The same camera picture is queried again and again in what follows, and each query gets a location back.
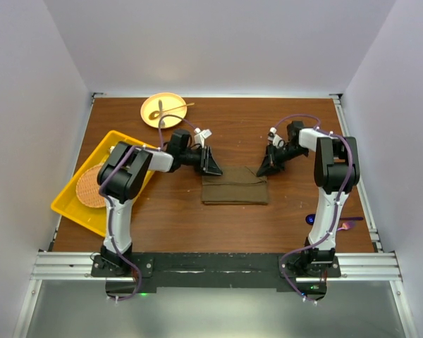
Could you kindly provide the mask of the brown cloth napkin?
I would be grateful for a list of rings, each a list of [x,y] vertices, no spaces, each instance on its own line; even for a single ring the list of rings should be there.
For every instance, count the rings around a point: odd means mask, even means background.
[[[202,177],[201,200],[211,205],[267,205],[267,177],[257,176],[254,166],[224,167],[222,176]]]

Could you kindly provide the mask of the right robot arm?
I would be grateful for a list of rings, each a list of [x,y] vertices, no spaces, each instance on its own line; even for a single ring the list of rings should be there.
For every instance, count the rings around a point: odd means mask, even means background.
[[[271,127],[268,144],[257,176],[269,176],[285,169],[287,161],[298,156],[314,157],[314,182],[318,188],[318,204],[312,229],[304,247],[286,254],[281,267],[294,276],[317,276],[333,265],[336,255],[336,233],[343,207],[360,181],[357,140],[318,126],[305,127],[300,120],[287,126],[288,138]]]

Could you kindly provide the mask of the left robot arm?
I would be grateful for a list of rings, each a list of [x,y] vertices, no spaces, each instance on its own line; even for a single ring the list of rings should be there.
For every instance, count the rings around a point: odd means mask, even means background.
[[[106,234],[100,259],[114,275],[141,276],[131,258],[130,219],[133,200],[140,193],[148,172],[173,173],[188,165],[201,175],[223,175],[211,148],[206,145],[211,135],[209,129],[196,128],[193,134],[178,129],[158,148],[126,142],[118,142],[113,148],[99,170],[97,183],[106,205]]]

